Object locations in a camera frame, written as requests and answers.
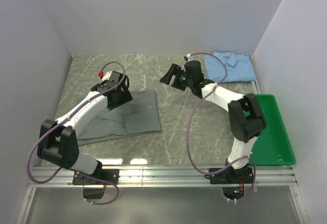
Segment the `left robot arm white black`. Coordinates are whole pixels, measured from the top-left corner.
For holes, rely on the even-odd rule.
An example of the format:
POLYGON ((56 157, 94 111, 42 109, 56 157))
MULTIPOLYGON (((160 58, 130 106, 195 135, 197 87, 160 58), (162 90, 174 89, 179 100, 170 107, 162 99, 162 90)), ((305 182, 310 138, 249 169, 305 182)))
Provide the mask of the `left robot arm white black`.
POLYGON ((119 72, 99 73, 101 82, 66 115, 41 125, 37 156, 61 168, 79 171, 91 184, 103 178, 102 163, 79 152, 77 137, 101 111, 113 110, 132 100, 129 78, 119 72))

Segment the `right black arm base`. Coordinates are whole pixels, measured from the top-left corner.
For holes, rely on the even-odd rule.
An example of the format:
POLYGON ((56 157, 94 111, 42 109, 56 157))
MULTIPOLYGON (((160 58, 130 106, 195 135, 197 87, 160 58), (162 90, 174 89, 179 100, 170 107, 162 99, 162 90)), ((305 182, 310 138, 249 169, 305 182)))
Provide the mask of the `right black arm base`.
POLYGON ((210 168, 209 174, 204 177, 209 180, 211 185, 222 185, 223 195, 228 201, 235 203, 242 200, 253 189, 256 179, 256 168, 249 167, 247 164, 241 169, 228 169, 213 174, 218 168, 210 168))

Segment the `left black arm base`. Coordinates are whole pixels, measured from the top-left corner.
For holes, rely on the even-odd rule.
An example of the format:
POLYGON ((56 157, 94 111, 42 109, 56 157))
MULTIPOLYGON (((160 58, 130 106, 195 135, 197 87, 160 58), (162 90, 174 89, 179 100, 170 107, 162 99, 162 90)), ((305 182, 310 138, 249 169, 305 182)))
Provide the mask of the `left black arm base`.
POLYGON ((85 202, 92 205, 106 205, 114 202, 120 194, 118 188, 118 181, 120 176, 119 169, 101 169, 100 173, 95 175, 87 175, 86 173, 74 173, 72 185, 82 186, 82 194, 85 202), (97 202, 97 200, 102 200, 106 188, 112 186, 116 189, 115 196, 106 202, 97 202))

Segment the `grey long sleeve shirt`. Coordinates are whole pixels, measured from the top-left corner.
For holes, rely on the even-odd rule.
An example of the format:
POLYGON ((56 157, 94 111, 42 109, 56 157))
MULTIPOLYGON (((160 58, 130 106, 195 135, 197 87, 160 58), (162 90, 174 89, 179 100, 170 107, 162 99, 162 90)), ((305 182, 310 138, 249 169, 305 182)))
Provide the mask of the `grey long sleeve shirt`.
POLYGON ((161 132, 155 90, 131 91, 131 95, 133 100, 111 111, 104 109, 92 118, 78 136, 78 144, 161 132))

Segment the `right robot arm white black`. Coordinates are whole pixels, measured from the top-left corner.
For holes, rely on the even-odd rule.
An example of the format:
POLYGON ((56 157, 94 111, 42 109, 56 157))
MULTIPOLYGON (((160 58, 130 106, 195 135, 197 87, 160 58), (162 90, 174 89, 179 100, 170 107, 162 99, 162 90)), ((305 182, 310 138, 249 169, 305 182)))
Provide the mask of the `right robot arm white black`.
POLYGON ((228 112, 231 132, 234 136, 231 152, 224 168, 225 177, 231 183, 243 177, 243 170, 248 165, 252 148, 267 122, 257 97, 232 92, 218 83, 206 79, 199 61, 186 61, 184 66, 172 64, 168 72, 159 80, 166 85, 174 77, 173 88, 184 91, 190 88, 193 95, 201 101, 209 101, 228 112))

